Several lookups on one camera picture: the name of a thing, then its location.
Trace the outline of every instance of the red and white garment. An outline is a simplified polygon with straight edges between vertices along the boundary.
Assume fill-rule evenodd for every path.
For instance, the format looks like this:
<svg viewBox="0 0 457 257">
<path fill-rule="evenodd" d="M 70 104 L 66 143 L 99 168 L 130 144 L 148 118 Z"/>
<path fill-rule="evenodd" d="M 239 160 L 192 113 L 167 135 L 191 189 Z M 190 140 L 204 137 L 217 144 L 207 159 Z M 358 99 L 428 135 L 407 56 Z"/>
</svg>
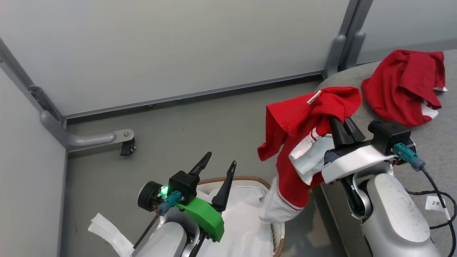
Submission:
<svg viewBox="0 0 457 257">
<path fill-rule="evenodd" d="M 308 204 L 309 190 L 323 182 L 324 153 L 333 148 L 329 115 L 341 122 L 356 112 L 355 87 L 329 87 L 266 107 L 266 141 L 258 148 L 264 161 L 275 155 L 278 175 L 266 194 L 260 218 L 282 223 Z"/>
<path fill-rule="evenodd" d="M 363 97 L 383 120 L 423 125 L 441 108 L 435 91 L 447 91 L 443 62 L 443 52 L 395 50 L 362 82 Z"/>
</svg>

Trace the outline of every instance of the basket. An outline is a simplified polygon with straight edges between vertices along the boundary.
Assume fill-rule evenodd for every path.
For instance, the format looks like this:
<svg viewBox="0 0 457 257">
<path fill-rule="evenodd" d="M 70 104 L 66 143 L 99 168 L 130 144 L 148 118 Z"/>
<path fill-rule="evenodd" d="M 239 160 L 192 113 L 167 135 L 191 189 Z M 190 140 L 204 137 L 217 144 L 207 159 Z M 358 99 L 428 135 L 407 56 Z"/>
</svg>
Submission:
<svg viewBox="0 0 457 257">
<path fill-rule="evenodd" d="M 197 186 L 197 190 L 204 193 L 209 193 L 211 190 L 219 189 L 224 182 L 225 177 L 216 177 L 201 180 Z M 259 178 L 252 176 L 235 176 L 233 178 L 232 187 L 252 186 L 261 188 L 266 192 L 270 189 L 270 184 Z M 284 248 L 284 235 L 285 235 L 284 223 L 271 224 L 271 234 L 273 236 L 273 257 L 280 257 Z"/>
</svg>

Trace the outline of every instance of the white wall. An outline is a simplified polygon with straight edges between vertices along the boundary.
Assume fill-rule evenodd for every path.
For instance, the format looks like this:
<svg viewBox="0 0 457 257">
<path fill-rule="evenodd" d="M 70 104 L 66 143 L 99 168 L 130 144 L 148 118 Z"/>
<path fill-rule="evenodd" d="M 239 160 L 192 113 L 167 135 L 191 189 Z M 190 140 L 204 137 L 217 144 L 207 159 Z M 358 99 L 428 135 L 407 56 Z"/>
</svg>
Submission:
<svg viewBox="0 0 457 257">
<path fill-rule="evenodd" d="M 2 0 L 0 37 L 63 115 L 324 69 L 349 0 Z"/>
<path fill-rule="evenodd" d="M 57 256 L 65 159 L 0 69 L 0 256 Z"/>
<path fill-rule="evenodd" d="M 367 37 L 359 64 L 380 61 L 395 49 L 455 49 L 457 1 L 374 0 L 362 31 Z"/>
</svg>

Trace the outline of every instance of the green light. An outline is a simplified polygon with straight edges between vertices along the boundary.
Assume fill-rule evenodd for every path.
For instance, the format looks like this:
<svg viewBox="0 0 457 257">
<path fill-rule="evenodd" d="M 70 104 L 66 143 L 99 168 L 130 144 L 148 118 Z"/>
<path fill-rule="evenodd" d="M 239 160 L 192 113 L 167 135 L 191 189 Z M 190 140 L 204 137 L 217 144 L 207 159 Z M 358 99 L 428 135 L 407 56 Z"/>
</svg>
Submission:
<svg viewBox="0 0 457 257">
<path fill-rule="evenodd" d="M 160 195 L 164 196 L 164 195 L 167 195 L 167 193 L 168 193 L 168 187 L 167 186 L 162 187 L 160 190 Z"/>
</svg>

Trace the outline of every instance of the red cloth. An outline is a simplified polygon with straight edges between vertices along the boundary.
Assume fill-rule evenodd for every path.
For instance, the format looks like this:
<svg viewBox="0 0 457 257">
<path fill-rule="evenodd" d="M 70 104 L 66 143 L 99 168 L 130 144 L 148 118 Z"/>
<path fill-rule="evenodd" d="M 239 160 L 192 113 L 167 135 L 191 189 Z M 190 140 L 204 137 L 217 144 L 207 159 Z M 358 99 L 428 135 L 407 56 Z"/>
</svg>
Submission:
<svg viewBox="0 0 457 257">
<path fill-rule="evenodd" d="M 355 87 L 324 88 L 308 104 L 315 94 L 267 105 L 266 141 L 258 148 L 260 160 L 264 161 L 276 154 L 284 144 L 276 162 L 278 190 L 282 200 L 294 209 L 306 206 L 309 190 L 324 180 L 319 172 L 314 175 L 311 186 L 305 184 L 288 155 L 304 137 L 311 135 L 316 141 L 317 137 L 331 133 L 328 115 L 334 115 L 344 122 L 361 104 L 360 92 Z"/>
<path fill-rule="evenodd" d="M 433 110 L 441 108 L 434 88 L 444 88 L 443 52 L 395 50 L 362 82 L 365 100 L 386 121 L 407 127 L 423 125 L 432 117 L 422 114 L 424 100 Z"/>
</svg>

